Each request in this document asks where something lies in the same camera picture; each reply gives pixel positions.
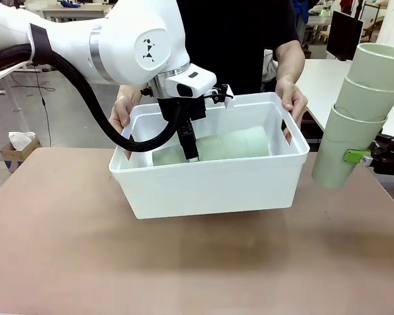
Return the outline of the person's left hand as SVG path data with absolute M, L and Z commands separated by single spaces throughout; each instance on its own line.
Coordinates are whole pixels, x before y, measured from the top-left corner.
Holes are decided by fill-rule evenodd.
M 297 85 L 287 78 L 279 79 L 276 83 L 276 94 L 282 101 L 282 106 L 289 111 L 298 127 L 301 127 L 303 115 L 307 111 L 308 100 Z

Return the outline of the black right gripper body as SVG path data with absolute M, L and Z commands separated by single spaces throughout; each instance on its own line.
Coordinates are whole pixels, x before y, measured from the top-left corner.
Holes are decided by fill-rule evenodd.
M 394 176 L 394 136 L 379 133 L 370 148 L 374 172 Z

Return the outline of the person's right hand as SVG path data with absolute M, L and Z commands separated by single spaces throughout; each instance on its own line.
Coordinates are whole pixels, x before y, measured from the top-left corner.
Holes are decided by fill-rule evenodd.
M 121 96 L 115 101 L 109 117 L 109 122 L 118 133 L 122 133 L 123 129 L 130 123 L 130 113 L 134 107 L 131 97 Z

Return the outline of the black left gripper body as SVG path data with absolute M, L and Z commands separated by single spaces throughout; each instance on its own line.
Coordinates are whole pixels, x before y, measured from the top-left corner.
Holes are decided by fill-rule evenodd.
M 159 98 L 162 117 L 167 125 L 159 134 L 166 137 L 168 133 L 176 131 L 180 137 L 188 137 L 194 134 L 191 121 L 206 117 L 205 101 L 199 98 Z

